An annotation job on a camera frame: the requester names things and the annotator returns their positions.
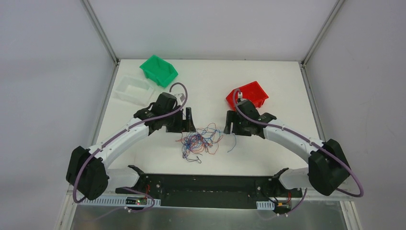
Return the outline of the red plastic bin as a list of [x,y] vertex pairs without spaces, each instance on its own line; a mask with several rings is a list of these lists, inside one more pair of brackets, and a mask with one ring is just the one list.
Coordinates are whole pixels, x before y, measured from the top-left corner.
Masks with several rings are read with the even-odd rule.
[[[264,105],[265,101],[269,98],[269,96],[266,94],[266,92],[257,81],[253,81],[251,83],[240,86],[238,87],[238,89],[240,89],[243,98],[250,100],[256,108],[261,108]],[[234,90],[232,90],[226,97],[226,101],[232,110],[235,110],[233,105]]]

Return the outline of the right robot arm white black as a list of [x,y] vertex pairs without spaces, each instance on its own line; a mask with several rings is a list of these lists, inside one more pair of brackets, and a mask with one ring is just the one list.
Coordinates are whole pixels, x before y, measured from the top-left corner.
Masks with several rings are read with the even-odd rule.
[[337,141],[307,137],[272,114],[260,114],[249,100],[240,101],[235,110],[227,111],[224,133],[273,141],[307,163],[304,168],[284,168],[271,177],[271,188],[277,196],[309,187],[329,196],[350,176],[349,163]]

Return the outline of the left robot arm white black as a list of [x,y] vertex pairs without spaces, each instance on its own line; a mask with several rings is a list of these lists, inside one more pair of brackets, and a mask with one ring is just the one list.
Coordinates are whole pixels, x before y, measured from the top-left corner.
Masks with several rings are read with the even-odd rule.
[[148,107],[138,110],[121,129],[91,147],[76,147],[70,157],[66,180],[83,197],[94,200],[106,191],[128,187],[133,193],[145,190],[146,181],[135,166],[111,169],[110,165],[135,143],[164,127],[169,133],[194,132],[192,109],[179,105],[177,97],[161,93]]

